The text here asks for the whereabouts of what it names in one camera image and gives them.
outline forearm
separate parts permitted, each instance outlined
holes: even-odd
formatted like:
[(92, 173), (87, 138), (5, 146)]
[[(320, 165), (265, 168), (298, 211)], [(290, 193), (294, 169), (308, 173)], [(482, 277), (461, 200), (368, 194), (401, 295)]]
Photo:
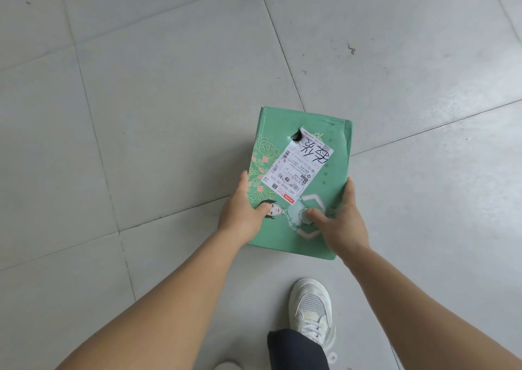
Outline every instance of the forearm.
[(76, 349), (59, 370), (190, 369), (240, 246), (217, 232), (179, 268)]
[(341, 257), (407, 370), (522, 368), (515, 355), (434, 301), (371, 249)]

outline white label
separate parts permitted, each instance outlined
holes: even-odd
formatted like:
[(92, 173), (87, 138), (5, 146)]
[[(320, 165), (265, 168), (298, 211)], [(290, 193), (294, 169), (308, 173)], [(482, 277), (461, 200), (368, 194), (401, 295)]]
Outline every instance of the white label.
[(332, 148), (304, 128), (299, 142), (291, 141), (261, 181), (293, 204), (328, 161)]

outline person's right hand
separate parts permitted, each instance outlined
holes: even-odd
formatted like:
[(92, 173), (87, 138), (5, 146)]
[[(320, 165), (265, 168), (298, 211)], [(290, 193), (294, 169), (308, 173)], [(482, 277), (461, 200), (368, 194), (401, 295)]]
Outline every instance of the person's right hand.
[(319, 227), (326, 244), (344, 261), (360, 248), (369, 248), (368, 230), (356, 205), (356, 191), (351, 178), (346, 181), (343, 204), (335, 219), (326, 217), (321, 211), (310, 208), (309, 219)]

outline tiled floor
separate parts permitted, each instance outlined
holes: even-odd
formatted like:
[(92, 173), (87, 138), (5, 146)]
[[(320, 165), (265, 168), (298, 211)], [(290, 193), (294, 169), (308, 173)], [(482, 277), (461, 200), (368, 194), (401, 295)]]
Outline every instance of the tiled floor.
[[(373, 246), (522, 356), (522, 0), (0, 0), (0, 31), (2, 369), (54, 368), (191, 254), (263, 105), (353, 120)], [(195, 368), (268, 368), (304, 276), (332, 368), (396, 369), (340, 261), (257, 247)]]

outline shoe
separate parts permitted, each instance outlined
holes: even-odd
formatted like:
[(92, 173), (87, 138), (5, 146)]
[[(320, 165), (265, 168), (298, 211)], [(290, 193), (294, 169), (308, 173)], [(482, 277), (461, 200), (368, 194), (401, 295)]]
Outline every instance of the shoe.
[(243, 370), (243, 367), (234, 362), (223, 362), (214, 367), (214, 370)]
[[(331, 349), (335, 342), (335, 326), (330, 295), (323, 285), (310, 278), (297, 281), (290, 292), (288, 311), (292, 330), (319, 344), (325, 353)], [(335, 361), (336, 357), (332, 353), (328, 361)]]

